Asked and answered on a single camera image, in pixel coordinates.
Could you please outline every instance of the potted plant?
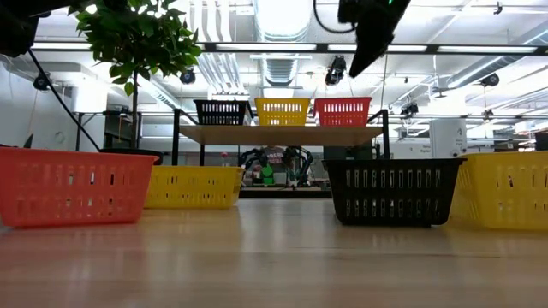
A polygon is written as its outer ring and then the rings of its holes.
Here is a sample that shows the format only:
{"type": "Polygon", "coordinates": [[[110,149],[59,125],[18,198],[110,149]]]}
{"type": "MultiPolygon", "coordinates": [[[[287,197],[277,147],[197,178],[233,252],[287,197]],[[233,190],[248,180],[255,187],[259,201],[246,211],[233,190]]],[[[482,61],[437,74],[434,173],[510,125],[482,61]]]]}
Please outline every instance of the potted plant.
{"type": "Polygon", "coordinates": [[[77,12],[76,29],[86,35],[95,61],[112,63],[110,77],[133,94],[131,146],[136,147],[139,75],[150,80],[185,72],[197,65],[201,49],[198,31],[188,30],[185,15],[170,5],[176,0],[94,0],[71,7],[77,12]]]}

